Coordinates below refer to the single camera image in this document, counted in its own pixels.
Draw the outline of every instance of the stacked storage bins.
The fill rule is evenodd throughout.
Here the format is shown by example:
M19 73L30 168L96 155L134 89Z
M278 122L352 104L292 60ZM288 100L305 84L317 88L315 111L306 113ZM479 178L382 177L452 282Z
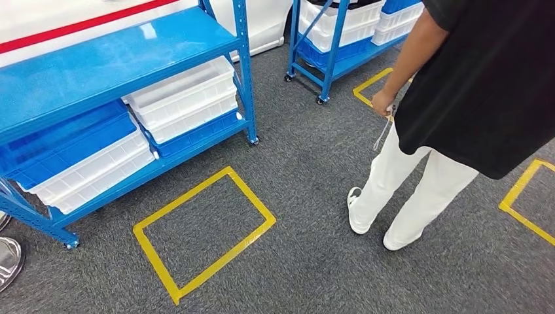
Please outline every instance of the stacked storage bins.
M339 50L336 60L344 60L356 54L367 51L370 40L380 19L380 10L385 0L348 10L341 33ZM300 2L299 33L303 34L314 21L322 8L307 0ZM338 9L328 8L308 33L307 38L300 43L299 51L307 57L307 61L324 67L328 62L331 49Z
M0 171L68 214L154 158L121 101L0 147Z
M422 14L424 4L415 0L387 0L372 42L378 46L408 34Z
M124 99L167 158L242 119L233 76L233 66L218 57Z

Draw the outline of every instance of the shelf rack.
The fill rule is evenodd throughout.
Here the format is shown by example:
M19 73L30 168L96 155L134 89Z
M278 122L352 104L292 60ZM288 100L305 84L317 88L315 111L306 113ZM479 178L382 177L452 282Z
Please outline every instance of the shelf rack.
M47 128L182 71L237 50L234 83L245 119L170 158L157 159L68 215L40 214L0 178L0 211L64 243L79 238L66 227L193 156L246 130L258 143L245 0L233 0L237 36L218 24L209 0L144 24L0 68L0 145Z
M310 30L312 30L314 25L316 25L324 12L330 7L332 0L326 1L326 3L322 6L322 9L320 10L320 13L316 16L314 21L312 21L304 34L298 33L300 2L301 0L293 1L293 9L291 12L291 42L289 43L289 61L284 80L286 82L291 82L296 76L296 71L309 78L312 82L321 87L321 93L319 96L316 97L316 103L318 103L319 105L322 105L329 101L329 92L333 81L339 79L340 77L343 77L344 75L358 68L362 64L365 64L376 56L379 56L382 52L384 52L391 46L401 43L406 38L405 35L381 46L376 46L375 44L370 43L371 47L366 52L354 55L344 60L336 61L337 51L339 49L339 42L341 40L341 32L343 30L343 25L345 23L345 17L347 15L347 9L349 6L349 0L341 0L337 12L337 22L335 24L335 29L333 33L333 40L329 52L328 63L324 67L315 66L316 69L323 73L324 79L321 80L314 74L310 73L301 65L301 63L298 62L299 57L306 61L310 60L301 51L299 51L299 44L302 41L308 40L306 38L307 34L310 32Z

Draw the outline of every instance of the red stripe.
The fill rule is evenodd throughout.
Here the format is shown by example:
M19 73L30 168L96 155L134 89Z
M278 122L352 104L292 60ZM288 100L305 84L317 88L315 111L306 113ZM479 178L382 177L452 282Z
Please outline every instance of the red stripe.
M144 12L146 10L151 10L162 5L167 5L168 3L177 2L178 0L152 0L142 5L136 5L124 10L112 12L103 16L98 16L97 18L92 18L90 20L85 20L75 24L70 24L56 29L51 29L49 31L44 31L42 33L34 34L31 36L15 39L13 41L8 41L5 43L0 43L0 54L8 52L11 50L16 50L25 46L30 46L32 44L41 43L43 41L48 41L56 37L65 36L77 31L82 31L91 27L99 26L108 22L119 20L121 18L126 18L133 14Z

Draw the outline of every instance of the shelf level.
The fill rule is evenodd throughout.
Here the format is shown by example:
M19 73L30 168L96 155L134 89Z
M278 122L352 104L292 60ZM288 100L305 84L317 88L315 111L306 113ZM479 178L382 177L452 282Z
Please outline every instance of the shelf level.
M356 56L352 56L350 58L344 59L344 60L340 60L338 62L335 63L335 66L333 68L333 80L339 79L340 77L344 76L345 74L351 72L352 70L358 68L359 66L361 66L362 64L370 61L371 59L379 56L380 54L382 54L385 50L391 48L392 46L395 46L396 44L399 44L401 42L403 42L406 39L406 35L405 36L401 36L397 39L393 39L392 41L383 44L381 46L376 46L375 44L371 44L371 48L362 53L362 54L358 54ZM326 73L326 67L319 69L320 71L322 71L323 73Z
M240 47L193 7L0 68L0 145Z
M191 159L192 157L200 154L201 152L209 149L210 147L228 139L232 135L246 129L249 121L238 120L233 126L230 126L220 132L204 139L198 144L186 149L180 153L170 156L169 158L158 159L133 174L131 177L123 180L108 191L100 194L92 201L72 211L68 215L61 214L57 209L51 209L50 215L52 216L54 227L65 227L76 220L85 217L100 207L116 200L122 195L134 190L142 184L154 179L155 177L167 172L171 168Z

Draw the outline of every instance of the hand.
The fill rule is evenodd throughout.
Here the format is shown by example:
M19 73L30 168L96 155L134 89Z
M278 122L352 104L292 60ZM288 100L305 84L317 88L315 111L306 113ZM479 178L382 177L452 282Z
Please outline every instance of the hand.
M387 93L385 90L380 90L376 95L372 96L372 107L380 116L390 116L391 111L387 111L387 108L393 103L395 99L395 94Z

